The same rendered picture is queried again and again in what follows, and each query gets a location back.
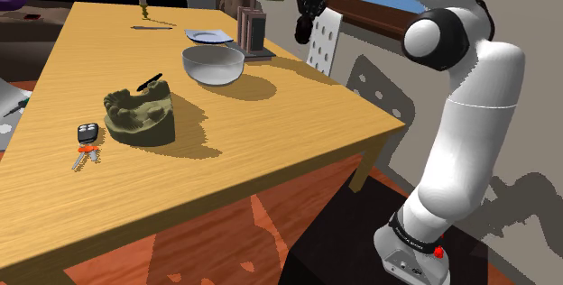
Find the white chair with holes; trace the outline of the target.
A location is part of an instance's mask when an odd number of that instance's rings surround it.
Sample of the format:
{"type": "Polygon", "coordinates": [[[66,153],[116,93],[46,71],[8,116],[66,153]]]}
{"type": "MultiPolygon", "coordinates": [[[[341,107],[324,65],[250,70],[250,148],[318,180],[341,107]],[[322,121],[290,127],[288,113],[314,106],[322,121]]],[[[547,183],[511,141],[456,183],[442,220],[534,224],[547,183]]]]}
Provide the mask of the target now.
{"type": "Polygon", "coordinates": [[[326,76],[331,74],[342,18],[327,7],[313,22],[307,63],[326,76]]]}

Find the brown books in grey stand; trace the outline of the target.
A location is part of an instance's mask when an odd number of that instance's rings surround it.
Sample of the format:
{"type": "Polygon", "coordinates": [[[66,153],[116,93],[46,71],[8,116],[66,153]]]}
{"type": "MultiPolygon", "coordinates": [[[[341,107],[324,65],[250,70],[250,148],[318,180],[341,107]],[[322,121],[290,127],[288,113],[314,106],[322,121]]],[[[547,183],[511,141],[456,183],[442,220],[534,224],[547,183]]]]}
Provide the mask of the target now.
{"type": "Polygon", "coordinates": [[[245,61],[270,60],[275,54],[264,46],[266,14],[250,7],[237,8],[237,35],[226,46],[240,51],[245,61]]]}

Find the pale blue plate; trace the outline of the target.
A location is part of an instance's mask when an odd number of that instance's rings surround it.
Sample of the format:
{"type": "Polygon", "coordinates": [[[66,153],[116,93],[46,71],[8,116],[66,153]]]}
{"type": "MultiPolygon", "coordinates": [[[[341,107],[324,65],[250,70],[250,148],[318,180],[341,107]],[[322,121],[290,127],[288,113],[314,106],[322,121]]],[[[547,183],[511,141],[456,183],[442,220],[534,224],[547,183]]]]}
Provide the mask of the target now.
{"type": "Polygon", "coordinates": [[[197,43],[221,44],[231,42],[234,39],[222,30],[184,30],[186,36],[197,43]]]}

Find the grey bowl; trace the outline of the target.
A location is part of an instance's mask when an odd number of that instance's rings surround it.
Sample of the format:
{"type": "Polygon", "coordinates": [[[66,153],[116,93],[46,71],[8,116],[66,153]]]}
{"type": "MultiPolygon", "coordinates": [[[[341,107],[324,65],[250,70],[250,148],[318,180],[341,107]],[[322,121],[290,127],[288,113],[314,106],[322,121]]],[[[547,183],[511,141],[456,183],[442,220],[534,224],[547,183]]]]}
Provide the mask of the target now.
{"type": "Polygon", "coordinates": [[[198,83],[224,86],[239,79],[244,70],[242,52],[219,45],[199,45],[181,52],[186,73],[198,83]]]}

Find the light wooden table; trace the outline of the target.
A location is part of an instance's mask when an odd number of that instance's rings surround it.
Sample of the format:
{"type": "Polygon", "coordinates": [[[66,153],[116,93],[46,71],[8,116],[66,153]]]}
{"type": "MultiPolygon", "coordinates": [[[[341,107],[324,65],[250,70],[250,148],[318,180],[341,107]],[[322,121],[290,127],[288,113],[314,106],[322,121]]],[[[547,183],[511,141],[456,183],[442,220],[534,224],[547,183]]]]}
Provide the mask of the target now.
{"type": "Polygon", "coordinates": [[[0,280],[69,285],[65,270],[356,153],[359,188],[401,121],[282,48],[224,87],[190,78],[185,29],[235,35],[218,10],[72,6],[0,160],[0,280]],[[131,26],[170,26],[134,30],[131,26]],[[110,136],[78,158],[77,128],[104,97],[162,73],[175,141],[135,148],[110,136]]]}

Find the black pen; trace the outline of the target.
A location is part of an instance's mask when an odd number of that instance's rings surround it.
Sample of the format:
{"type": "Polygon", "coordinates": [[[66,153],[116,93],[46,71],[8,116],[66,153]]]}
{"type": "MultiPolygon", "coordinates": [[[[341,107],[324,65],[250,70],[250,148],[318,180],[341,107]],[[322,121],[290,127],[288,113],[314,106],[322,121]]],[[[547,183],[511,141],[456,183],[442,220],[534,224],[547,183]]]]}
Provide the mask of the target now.
{"type": "Polygon", "coordinates": [[[142,92],[143,90],[145,90],[148,85],[154,81],[159,80],[162,77],[162,73],[158,73],[157,75],[153,76],[152,78],[149,78],[148,80],[146,80],[145,82],[143,82],[137,89],[137,92],[142,92]]]}

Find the olive green lumpy mould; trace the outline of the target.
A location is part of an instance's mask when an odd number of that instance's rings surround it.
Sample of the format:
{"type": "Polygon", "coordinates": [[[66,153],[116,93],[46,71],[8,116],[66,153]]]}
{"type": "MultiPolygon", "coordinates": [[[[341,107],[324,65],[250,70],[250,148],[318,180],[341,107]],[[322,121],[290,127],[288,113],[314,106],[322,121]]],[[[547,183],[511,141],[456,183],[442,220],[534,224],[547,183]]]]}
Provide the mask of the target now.
{"type": "Polygon", "coordinates": [[[104,122],[111,137],[131,146],[156,147],[175,141],[171,91],[165,80],[150,82],[140,95],[128,89],[107,94],[104,122]]]}

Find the dark robot stand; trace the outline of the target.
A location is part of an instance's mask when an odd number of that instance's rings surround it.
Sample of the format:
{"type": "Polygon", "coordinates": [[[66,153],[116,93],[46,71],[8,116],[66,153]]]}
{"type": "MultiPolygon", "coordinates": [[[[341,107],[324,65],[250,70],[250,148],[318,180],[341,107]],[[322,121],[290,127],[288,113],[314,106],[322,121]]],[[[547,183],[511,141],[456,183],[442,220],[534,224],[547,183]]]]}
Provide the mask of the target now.
{"type": "Polygon", "coordinates": [[[373,241],[405,197],[372,177],[357,193],[348,185],[291,247],[278,285],[407,285],[384,269],[373,241]]]}

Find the black car key with keys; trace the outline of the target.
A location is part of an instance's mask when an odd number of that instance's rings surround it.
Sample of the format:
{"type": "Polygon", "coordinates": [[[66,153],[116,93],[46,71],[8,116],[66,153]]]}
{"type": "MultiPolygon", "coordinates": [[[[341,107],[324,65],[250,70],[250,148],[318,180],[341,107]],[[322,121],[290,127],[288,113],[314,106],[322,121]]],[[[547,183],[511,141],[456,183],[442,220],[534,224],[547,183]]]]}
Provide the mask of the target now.
{"type": "Polygon", "coordinates": [[[81,124],[77,130],[78,158],[72,166],[76,169],[83,158],[88,155],[92,161],[97,161],[98,147],[93,142],[98,137],[99,126],[96,123],[81,124]]]}

